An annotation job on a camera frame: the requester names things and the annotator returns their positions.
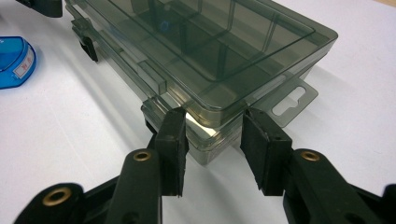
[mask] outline brass insert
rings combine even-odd
[[[44,197],[43,204],[46,206],[55,206],[63,203],[68,198],[70,198],[70,196],[72,196],[72,191],[70,190],[70,188],[58,188],[51,191],[49,194],[46,195],[46,197]]]
[[[149,152],[141,151],[134,154],[134,159],[136,161],[147,161],[151,157]]]
[[[317,153],[311,152],[311,151],[304,151],[301,153],[301,156],[308,161],[319,161],[320,160],[320,156]]]

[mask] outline hang hole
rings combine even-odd
[[[303,87],[297,87],[289,93],[287,97],[285,97],[281,102],[279,102],[273,108],[273,113],[277,116],[281,116],[285,113],[289,108],[294,108],[298,105],[299,99],[305,94],[306,90]]]

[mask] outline label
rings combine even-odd
[[[17,75],[18,78],[23,78],[32,67],[34,59],[35,59],[35,55],[33,54],[32,48],[30,48],[29,46],[25,58],[23,59],[21,64],[14,69],[15,75]]]

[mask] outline black clamp jaw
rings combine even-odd
[[[289,223],[396,223],[396,185],[382,198],[349,185],[324,155],[293,150],[291,139],[258,109],[244,114],[241,149],[264,195],[285,192]]]
[[[15,223],[162,223],[162,196],[183,191],[185,113],[169,111],[148,147],[126,157],[119,177],[86,193],[76,184],[45,189]],[[396,223],[396,185],[382,197],[350,186],[322,154],[293,150],[291,139],[258,109],[244,114],[241,148],[263,194],[284,195],[289,223]]]

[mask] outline white background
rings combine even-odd
[[[325,154],[348,182],[382,194],[396,182],[396,8],[277,2],[339,34],[306,79],[318,98],[285,128],[293,147]],[[0,223],[51,185],[102,184],[149,142],[141,101],[105,61],[88,58],[71,20],[0,0],[0,36],[25,37],[38,58],[25,84],[0,90]],[[163,223],[287,223],[282,199],[262,196],[237,146],[206,167],[189,155],[183,195],[163,198]]]

